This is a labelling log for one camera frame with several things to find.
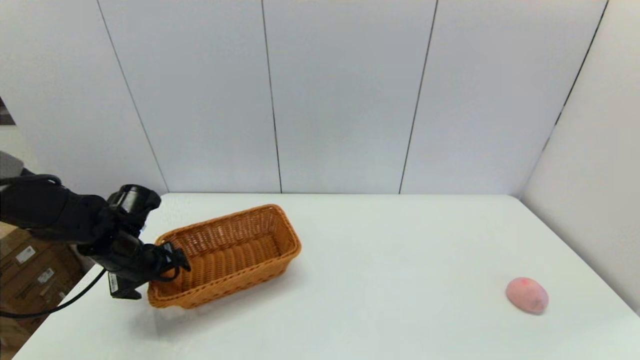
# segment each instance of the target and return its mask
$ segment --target white tabletop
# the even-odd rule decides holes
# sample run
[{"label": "white tabletop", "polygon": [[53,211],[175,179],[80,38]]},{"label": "white tabletop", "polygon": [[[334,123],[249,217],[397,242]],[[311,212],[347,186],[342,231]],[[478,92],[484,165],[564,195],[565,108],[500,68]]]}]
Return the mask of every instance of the white tabletop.
[{"label": "white tabletop", "polygon": [[[192,310],[105,277],[15,359],[640,359],[640,318],[512,197],[172,193],[141,239],[267,203],[302,242],[283,276]],[[505,297],[519,276],[544,315]]]}]

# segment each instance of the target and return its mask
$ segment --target pink ball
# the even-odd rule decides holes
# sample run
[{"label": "pink ball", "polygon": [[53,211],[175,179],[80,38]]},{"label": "pink ball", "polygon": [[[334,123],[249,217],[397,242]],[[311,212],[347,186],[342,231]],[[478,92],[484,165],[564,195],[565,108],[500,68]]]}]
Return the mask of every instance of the pink ball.
[{"label": "pink ball", "polygon": [[541,314],[549,304],[547,291],[533,279],[517,277],[507,285],[507,297],[521,310]]}]

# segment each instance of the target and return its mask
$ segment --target wicker basket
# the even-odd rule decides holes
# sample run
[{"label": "wicker basket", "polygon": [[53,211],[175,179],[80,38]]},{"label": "wicker basket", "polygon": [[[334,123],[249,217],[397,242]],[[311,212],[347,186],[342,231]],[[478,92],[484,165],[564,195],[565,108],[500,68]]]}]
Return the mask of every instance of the wicker basket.
[{"label": "wicker basket", "polygon": [[301,250],[284,211],[272,204],[181,227],[160,236],[156,245],[166,241],[184,251],[191,271],[171,282],[151,281],[154,307],[192,309],[250,288],[282,274]]}]

